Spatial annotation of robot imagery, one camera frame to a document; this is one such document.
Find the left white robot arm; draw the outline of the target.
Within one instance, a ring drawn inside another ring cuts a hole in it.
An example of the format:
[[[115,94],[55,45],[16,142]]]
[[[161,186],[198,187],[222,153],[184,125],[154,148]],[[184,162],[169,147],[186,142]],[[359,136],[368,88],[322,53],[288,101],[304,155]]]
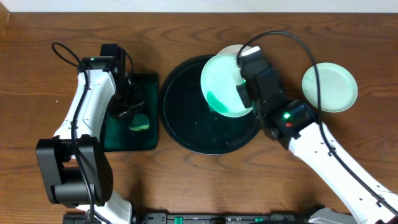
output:
[[[97,57],[76,60],[78,85],[68,113],[35,153],[52,204],[84,211],[84,223],[139,223],[132,203],[113,189],[113,171],[101,143],[104,119],[133,117],[145,101],[126,72],[131,56],[102,44]]]

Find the mint green plate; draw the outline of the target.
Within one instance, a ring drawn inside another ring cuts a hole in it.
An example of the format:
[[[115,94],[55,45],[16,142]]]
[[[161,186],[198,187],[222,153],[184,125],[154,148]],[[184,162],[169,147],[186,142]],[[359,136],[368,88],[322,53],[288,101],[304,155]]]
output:
[[[218,54],[207,61],[201,71],[200,86],[209,106],[217,113],[239,118],[252,111],[246,108],[237,91],[243,78],[233,54]]]
[[[358,86],[352,74],[341,65],[330,62],[318,63],[317,68],[322,110],[339,113],[352,107],[358,96]],[[302,91],[307,101],[317,108],[318,91],[314,67],[304,73]]]

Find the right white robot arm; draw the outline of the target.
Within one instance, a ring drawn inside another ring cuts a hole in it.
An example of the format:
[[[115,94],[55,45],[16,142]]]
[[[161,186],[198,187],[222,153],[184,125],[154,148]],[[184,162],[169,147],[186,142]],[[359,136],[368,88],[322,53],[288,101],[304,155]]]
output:
[[[357,223],[396,223],[397,194],[372,177],[334,138],[320,114],[284,93],[279,74],[259,47],[242,46],[238,92],[266,136],[304,161],[334,191]]]

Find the green sponge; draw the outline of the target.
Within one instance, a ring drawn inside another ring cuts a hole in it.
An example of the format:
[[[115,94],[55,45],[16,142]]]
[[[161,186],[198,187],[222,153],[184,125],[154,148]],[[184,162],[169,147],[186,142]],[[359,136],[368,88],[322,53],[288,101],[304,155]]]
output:
[[[150,121],[146,114],[136,114],[129,125],[131,131],[142,131],[149,129]]]

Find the pink white plate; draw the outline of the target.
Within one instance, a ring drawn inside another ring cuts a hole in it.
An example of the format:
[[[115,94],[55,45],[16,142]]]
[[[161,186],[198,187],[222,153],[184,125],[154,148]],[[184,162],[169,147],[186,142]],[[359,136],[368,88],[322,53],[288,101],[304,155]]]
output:
[[[236,57],[239,51],[241,50],[243,44],[234,44],[223,48],[216,55],[217,58],[232,58]]]

